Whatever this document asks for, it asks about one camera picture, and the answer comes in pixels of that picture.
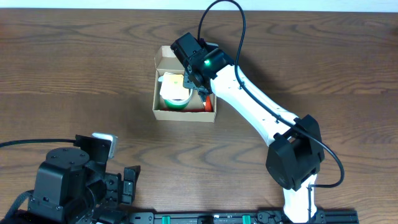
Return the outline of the brown cardboard box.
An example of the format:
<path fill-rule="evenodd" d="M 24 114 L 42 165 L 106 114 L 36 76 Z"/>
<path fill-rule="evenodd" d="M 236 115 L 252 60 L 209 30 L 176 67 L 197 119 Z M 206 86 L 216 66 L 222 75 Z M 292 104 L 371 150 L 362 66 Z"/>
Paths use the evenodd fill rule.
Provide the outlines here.
<path fill-rule="evenodd" d="M 154 57 L 155 61 L 155 84 L 154 84 L 154 97 L 152 103 L 152 111 L 157 120 L 169 120 L 169 121 L 198 121 L 198 122 L 210 122 L 213 123 L 216 118 L 217 112 L 217 97 L 214 94 L 210 95 L 211 104 L 213 106 L 213 112 L 202 112 L 202 113 L 181 113 L 171 111 L 161 111 L 161 109 L 167 108 L 164 99 L 160 95 L 161 82 L 158 78 L 165 72 L 174 74 L 182 74 L 184 68 L 174 55 L 169 45 L 163 45 L 160 47 Z M 200 97 L 196 90 L 193 91 L 193 96 L 189 101 L 189 104 L 184 109 L 204 109 Z"/>

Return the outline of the yellow white sticky note pad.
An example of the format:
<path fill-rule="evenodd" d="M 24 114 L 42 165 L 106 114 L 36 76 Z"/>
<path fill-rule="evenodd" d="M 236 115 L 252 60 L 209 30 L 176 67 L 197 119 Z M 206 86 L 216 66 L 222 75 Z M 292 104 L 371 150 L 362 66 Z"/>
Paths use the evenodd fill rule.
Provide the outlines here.
<path fill-rule="evenodd" d="M 158 78 L 160 95 L 165 100 L 187 100 L 190 90 L 183 86 L 184 75 L 165 72 Z"/>

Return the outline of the white tape roll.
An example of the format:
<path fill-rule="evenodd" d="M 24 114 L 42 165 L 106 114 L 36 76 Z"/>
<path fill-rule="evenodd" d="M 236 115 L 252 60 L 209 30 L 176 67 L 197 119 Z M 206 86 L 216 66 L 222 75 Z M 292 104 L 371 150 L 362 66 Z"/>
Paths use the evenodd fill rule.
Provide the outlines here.
<path fill-rule="evenodd" d="M 164 100 L 166 104 L 175 105 L 175 106 L 187 106 L 189 101 L 193 96 L 193 90 L 189 89 L 189 96 L 185 100 Z"/>

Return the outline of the red box cutter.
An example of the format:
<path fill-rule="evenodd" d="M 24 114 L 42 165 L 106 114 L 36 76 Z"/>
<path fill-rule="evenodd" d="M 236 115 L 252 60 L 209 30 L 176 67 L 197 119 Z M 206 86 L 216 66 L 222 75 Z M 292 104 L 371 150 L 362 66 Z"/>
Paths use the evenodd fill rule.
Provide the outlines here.
<path fill-rule="evenodd" d="M 171 111 L 171 112 L 181 112 L 181 113 L 202 113 L 206 112 L 205 109 L 183 109 L 183 110 L 176 110 L 170 108 L 161 109 L 161 111 Z"/>

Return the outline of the green tape roll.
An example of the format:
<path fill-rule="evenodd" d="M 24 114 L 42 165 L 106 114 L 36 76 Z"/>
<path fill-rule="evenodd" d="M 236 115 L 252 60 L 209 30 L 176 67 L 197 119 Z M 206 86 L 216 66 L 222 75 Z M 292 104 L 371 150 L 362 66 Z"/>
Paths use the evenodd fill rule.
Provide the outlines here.
<path fill-rule="evenodd" d="M 180 100 L 164 100 L 165 105 L 170 110 L 183 110 L 189 104 L 188 100 L 180 101 Z"/>

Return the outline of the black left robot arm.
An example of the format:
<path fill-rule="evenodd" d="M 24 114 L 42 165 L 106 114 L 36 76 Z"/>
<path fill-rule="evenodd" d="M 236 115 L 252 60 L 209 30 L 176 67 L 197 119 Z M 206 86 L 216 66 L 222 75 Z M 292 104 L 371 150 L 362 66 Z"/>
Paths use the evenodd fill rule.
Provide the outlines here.
<path fill-rule="evenodd" d="M 108 150 L 61 147 L 47 153 L 34 189 L 20 194 L 2 223 L 129 223 L 140 166 L 106 172 Z"/>

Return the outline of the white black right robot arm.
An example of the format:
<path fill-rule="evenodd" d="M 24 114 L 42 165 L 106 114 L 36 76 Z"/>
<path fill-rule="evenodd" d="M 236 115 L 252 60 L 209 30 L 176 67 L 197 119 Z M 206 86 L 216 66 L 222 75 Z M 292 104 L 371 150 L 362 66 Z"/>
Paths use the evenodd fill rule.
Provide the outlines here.
<path fill-rule="evenodd" d="M 185 69 L 188 87 L 221 98 L 261 135 L 268 147 L 266 168 L 283 188 L 286 217 L 293 223 L 313 221 L 312 185 L 325 158 L 315 119 L 299 118 L 273 102 L 216 44 L 186 33 L 170 48 Z"/>

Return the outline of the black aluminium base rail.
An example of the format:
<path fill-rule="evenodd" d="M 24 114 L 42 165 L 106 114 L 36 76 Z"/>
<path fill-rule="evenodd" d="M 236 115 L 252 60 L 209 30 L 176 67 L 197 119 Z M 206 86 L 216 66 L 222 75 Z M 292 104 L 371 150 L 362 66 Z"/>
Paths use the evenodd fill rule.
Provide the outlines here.
<path fill-rule="evenodd" d="M 292 221 L 282 210 L 228 213 L 152 213 L 139 212 L 129 216 L 130 224 L 286 224 Z M 318 210 L 310 223 L 359 224 L 355 210 Z"/>

